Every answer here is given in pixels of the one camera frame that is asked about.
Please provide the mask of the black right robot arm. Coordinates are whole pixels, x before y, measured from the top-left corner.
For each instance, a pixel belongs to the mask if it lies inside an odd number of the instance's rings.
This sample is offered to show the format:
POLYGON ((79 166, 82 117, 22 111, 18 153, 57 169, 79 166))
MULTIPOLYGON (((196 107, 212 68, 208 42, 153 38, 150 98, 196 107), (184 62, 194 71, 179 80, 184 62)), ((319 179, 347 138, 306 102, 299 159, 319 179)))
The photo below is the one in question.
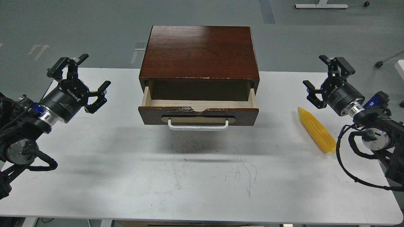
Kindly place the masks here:
POLYGON ((316 89, 308 80, 303 84, 307 88, 307 100, 318 109, 330 106, 339 116, 352 117, 352 125, 344 125, 336 142, 336 157, 346 175, 356 183, 368 187, 403 192, 403 135, 402 122, 391 119, 388 109, 389 97, 385 92, 377 92, 368 102, 365 97, 348 83, 347 78, 355 69, 343 57, 319 59, 327 65, 327 78, 316 89), (366 182, 351 174, 342 164, 340 143, 343 135, 352 129, 348 143, 352 151, 369 160, 379 160, 386 168, 385 177, 399 186, 381 186, 366 182))

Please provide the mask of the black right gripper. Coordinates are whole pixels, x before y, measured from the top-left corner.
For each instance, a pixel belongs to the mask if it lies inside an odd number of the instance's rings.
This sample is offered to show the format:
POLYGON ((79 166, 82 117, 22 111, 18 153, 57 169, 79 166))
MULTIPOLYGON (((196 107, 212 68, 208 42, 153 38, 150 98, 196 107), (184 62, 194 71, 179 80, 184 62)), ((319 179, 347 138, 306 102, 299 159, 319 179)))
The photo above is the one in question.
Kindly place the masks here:
POLYGON ((325 55, 320 55, 319 59, 327 65, 328 78, 322 83, 321 90, 316 89, 309 80, 303 80, 303 84, 307 88, 307 100, 318 109, 324 109, 328 104, 337 115, 347 115, 344 109, 351 102, 362 104, 365 100, 365 97, 357 89, 348 82, 343 81, 343 79, 355 74, 355 69, 344 57, 331 59, 325 55), (320 100, 316 96, 317 94, 322 94, 323 100, 320 100))

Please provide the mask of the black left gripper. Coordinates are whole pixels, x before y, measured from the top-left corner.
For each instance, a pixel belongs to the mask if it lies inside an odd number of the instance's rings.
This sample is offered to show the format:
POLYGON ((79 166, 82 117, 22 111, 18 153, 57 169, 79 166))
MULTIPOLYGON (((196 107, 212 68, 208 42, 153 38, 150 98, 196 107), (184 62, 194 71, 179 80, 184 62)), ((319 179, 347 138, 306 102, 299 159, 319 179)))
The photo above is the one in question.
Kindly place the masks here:
POLYGON ((39 102, 39 105, 58 115, 64 123, 68 123, 83 106, 85 112, 94 114, 107 102, 105 95, 106 89, 111 85, 110 81, 105 81, 97 91, 90 92, 88 86, 78 79, 78 66, 88 57, 89 54, 82 54, 75 59, 62 57, 47 69, 47 77, 60 83, 39 102), (63 79, 63 69, 66 67, 67 78, 63 79), (92 104, 87 104, 89 97, 97 99, 92 104))

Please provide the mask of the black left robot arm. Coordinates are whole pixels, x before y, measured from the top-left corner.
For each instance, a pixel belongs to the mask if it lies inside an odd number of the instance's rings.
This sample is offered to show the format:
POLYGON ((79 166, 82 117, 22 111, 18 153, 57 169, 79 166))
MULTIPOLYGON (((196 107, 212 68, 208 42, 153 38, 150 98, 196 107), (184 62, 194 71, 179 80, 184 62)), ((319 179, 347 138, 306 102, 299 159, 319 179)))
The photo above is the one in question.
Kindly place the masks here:
POLYGON ((42 134, 49 134, 56 122, 68 123, 82 108, 93 114, 107 102, 105 94, 110 81, 105 81, 97 91, 90 91, 79 79, 78 67, 88 57, 88 54, 76 59, 62 57, 47 69, 47 76, 58 85, 39 102, 26 95, 15 101, 1 94, 1 161, 12 163, 1 171, 1 198, 9 196, 11 182, 23 171, 53 171, 58 167, 36 143, 42 134))

